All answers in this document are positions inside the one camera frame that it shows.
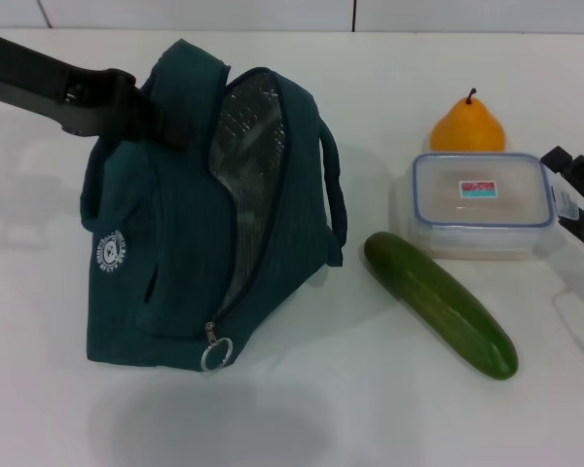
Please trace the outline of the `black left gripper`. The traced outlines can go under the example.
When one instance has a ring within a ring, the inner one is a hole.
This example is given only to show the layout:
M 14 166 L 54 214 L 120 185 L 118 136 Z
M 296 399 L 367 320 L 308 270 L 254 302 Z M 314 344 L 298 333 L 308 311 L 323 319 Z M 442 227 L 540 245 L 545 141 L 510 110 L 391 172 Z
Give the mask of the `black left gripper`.
M 123 70 L 87 70 L 0 37 L 0 102 L 47 117 L 74 135 L 147 139 L 185 150 L 189 127 L 153 99 L 155 82 L 151 73 L 138 87 Z

